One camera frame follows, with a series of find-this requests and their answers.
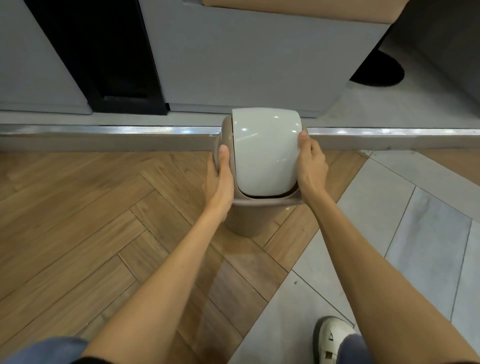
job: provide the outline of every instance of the metal threshold strip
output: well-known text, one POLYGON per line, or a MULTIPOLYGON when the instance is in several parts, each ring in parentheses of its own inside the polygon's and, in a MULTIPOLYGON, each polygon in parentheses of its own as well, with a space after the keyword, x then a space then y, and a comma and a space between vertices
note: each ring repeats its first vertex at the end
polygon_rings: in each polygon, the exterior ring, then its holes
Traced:
MULTIPOLYGON (((211 150, 219 126, 0 124, 2 151, 211 150)), ((480 147, 480 129, 308 128, 327 150, 480 147)))

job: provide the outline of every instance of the seat cushion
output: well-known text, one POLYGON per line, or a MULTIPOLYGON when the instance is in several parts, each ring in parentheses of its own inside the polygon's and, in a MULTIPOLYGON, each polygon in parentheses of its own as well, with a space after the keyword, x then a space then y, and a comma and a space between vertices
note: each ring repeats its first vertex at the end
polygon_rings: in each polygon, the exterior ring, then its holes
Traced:
POLYGON ((392 24, 408 0, 202 0, 204 6, 392 24))

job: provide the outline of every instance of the trash can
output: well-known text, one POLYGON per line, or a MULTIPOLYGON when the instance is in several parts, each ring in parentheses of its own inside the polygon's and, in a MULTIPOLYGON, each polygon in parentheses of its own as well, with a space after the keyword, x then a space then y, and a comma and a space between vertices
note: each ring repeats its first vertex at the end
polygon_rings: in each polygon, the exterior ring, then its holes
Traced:
POLYGON ((297 184, 298 134, 296 111, 269 108, 233 109, 215 140, 230 151, 234 200, 225 225, 234 233, 259 235, 285 206, 303 203, 297 184))

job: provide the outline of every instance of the hand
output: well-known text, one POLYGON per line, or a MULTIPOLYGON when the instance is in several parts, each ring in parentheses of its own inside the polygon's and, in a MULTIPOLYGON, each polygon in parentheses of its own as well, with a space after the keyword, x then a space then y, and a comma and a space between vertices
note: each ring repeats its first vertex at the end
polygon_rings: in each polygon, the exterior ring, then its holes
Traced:
POLYGON ((325 163, 318 142, 311 139, 306 131, 299 133, 300 153, 297 158, 297 181, 303 201, 311 206, 313 199, 326 193, 325 181, 328 165, 325 163))
POLYGON ((230 153, 226 145, 221 145, 218 150, 218 164, 220 172, 217 173, 213 154, 210 153, 207 161, 207 178, 204 185, 205 210, 218 212, 222 221, 233 203, 233 176, 230 170, 230 153))

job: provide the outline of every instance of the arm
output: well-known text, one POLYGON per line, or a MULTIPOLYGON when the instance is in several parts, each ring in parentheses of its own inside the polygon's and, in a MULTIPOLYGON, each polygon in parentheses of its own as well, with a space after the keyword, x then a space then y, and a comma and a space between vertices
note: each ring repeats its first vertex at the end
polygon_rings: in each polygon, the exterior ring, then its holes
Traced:
POLYGON ((204 254, 233 201, 233 177, 228 161, 228 149, 221 146, 217 176, 210 155, 203 214, 82 356, 121 364, 165 362, 204 254))
POLYGON ((480 362, 452 324, 357 231, 325 190, 328 170, 318 143, 299 136, 297 174, 335 271, 378 363, 480 362))

